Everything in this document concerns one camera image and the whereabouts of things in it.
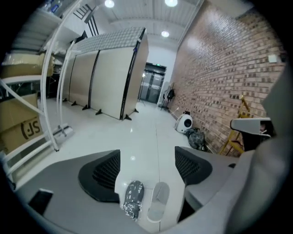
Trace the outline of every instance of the white shelving rack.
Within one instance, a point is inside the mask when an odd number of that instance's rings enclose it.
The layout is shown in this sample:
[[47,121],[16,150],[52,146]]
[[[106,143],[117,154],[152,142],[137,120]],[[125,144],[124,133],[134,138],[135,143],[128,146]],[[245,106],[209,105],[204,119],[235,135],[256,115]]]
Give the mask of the white shelving rack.
[[[31,141],[21,145],[17,149],[10,152],[4,158],[2,158],[2,162],[4,164],[4,168],[6,170],[6,175],[12,180],[11,173],[18,169],[23,163],[27,162],[30,158],[38,154],[40,151],[45,149],[46,147],[52,145],[55,151],[59,151],[59,147],[56,143],[56,139],[54,137],[54,133],[57,132],[64,132],[64,128],[67,127],[67,124],[63,124],[63,117],[62,117],[62,92],[63,92],[63,85],[64,85],[64,77],[65,72],[68,66],[68,61],[71,56],[71,49],[75,43],[75,40],[72,42],[70,48],[67,50],[65,55],[65,60],[62,66],[60,79],[58,83],[58,90],[57,90],[57,113],[59,115],[60,124],[58,125],[57,129],[52,130],[49,117],[48,117],[48,109],[47,109],[47,102],[46,102],[46,78],[47,78],[47,71],[49,67],[50,57],[54,48],[54,44],[58,40],[60,33],[63,33],[66,21],[69,19],[70,15],[74,13],[76,9],[78,9],[81,3],[84,0],[76,0],[74,4],[70,7],[67,11],[67,14],[64,16],[63,19],[56,17],[53,14],[48,12],[44,12],[40,9],[37,9],[33,13],[33,17],[29,19],[23,26],[22,30],[18,34],[16,40],[12,45],[12,50],[22,50],[23,48],[28,50],[41,50],[42,47],[48,42],[51,38],[48,49],[46,51],[44,62],[43,62],[43,69],[42,75],[27,75],[27,76],[17,76],[17,77],[10,77],[6,79],[0,79],[0,85],[3,86],[7,92],[9,92],[12,96],[14,96],[17,100],[21,103],[26,105],[27,107],[31,108],[32,110],[36,111],[41,117],[45,119],[47,131],[44,132],[43,135],[32,139]],[[23,82],[33,82],[33,81],[40,81],[41,84],[41,109],[34,107],[22,97],[20,97],[17,93],[15,93],[8,85],[23,83]],[[14,164],[11,168],[7,167],[7,162],[11,160],[13,157],[18,155],[20,152],[28,148],[29,146],[33,145],[37,141],[48,137],[49,140],[46,141],[44,144],[30,152],[24,158],[19,160],[16,164]]]

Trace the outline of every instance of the elevator door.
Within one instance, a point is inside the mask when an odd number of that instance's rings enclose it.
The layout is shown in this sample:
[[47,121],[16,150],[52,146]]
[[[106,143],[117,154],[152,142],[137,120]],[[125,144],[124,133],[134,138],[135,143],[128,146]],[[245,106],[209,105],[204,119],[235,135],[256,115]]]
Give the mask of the elevator door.
[[141,83],[141,100],[157,103],[163,85],[164,76],[155,72],[145,71]]

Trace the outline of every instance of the box on shelf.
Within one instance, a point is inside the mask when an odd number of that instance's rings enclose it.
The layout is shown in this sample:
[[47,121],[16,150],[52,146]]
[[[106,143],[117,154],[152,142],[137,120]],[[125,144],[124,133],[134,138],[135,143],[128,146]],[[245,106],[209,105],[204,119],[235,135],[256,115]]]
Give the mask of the box on shelf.
[[[12,53],[6,55],[1,64],[0,78],[9,78],[22,75],[41,75],[45,54]],[[47,76],[53,74],[53,57],[51,56]]]
[[[22,98],[37,107],[36,94]],[[42,134],[38,113],[15,98],[0,103],[0,150],[5,154]]]

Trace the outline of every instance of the ceiling light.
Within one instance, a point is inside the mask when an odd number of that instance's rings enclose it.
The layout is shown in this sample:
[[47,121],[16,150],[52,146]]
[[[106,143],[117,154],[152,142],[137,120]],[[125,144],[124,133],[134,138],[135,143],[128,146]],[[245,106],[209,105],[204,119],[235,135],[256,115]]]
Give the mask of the ceiling light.
[[163,37],[169,37],[169,33],[168,33],[167,31],[163,31],[163,32],[162,32],[162,36],[163,36]]
[[106,0],[105,6],[108,8],[112,8],[115,5],[115,3],[112,0]]
[[165,0],[167,6],[174,7],[178,4],[177,0]]

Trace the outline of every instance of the crumpled foil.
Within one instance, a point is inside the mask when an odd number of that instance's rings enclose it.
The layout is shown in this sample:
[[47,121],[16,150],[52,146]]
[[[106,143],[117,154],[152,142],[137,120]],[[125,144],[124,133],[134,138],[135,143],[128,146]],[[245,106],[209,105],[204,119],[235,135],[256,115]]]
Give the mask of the crumpled foil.
[[144,191],[144,186],[140,181],[131,182],[126,189],[123,210],[126,215],[135,221],[137,221],[139,212],[141,211]]

